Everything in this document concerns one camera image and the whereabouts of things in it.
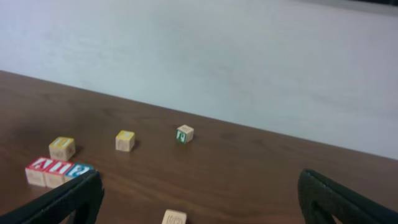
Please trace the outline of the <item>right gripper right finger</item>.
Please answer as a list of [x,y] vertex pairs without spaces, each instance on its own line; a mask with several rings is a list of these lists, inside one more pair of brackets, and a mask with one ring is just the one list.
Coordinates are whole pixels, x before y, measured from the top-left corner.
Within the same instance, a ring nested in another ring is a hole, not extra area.
[[306,224],[397,223],[390,210],[311,169],[301,171],[298,200]]

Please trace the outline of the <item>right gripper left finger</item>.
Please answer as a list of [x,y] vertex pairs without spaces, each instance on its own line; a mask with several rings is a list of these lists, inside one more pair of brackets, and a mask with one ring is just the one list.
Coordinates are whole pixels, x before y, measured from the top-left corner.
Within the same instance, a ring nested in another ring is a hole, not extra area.
[[30,203],[1,216],[1,223],[95,223],[104,188],[97,170],[89,170]]

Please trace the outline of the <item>blue number 2 block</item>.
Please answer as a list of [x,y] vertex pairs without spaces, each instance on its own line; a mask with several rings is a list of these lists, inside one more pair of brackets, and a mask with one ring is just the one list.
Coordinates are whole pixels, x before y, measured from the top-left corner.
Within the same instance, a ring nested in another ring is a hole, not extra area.
[[89,170],[93,170],[93,166],[87,164],[75,163],[73,167],[65,173],[64,175],[65,182],[68,182],[69,180],[72,180],[75,177],[78,177],[79,175],[88,172]]

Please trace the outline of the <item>red letter I block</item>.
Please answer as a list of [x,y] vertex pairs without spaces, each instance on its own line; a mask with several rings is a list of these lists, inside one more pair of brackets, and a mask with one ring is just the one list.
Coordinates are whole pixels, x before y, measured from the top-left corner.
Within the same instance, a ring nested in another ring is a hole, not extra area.
[[54,161],[44,170],[44,179],[47,187],[52,189],[65,183],[65,174],[74,166],[74,163]]

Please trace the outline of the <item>red letter A block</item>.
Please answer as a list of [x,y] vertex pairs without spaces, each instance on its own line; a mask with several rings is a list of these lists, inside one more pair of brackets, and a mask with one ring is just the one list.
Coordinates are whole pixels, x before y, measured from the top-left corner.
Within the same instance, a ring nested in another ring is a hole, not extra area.
[[53,159],[39,157],[25,168],[27,181],[31,185],[45,187],[45,170],[54,163]]

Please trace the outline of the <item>yellow top wooden block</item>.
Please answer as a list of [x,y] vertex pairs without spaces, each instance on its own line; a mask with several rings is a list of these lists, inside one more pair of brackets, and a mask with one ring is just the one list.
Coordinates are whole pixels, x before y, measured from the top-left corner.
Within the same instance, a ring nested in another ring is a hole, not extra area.
[[75,140],[68,137],[58,137],[49,144],[51,159],[69,161],[76,153]]

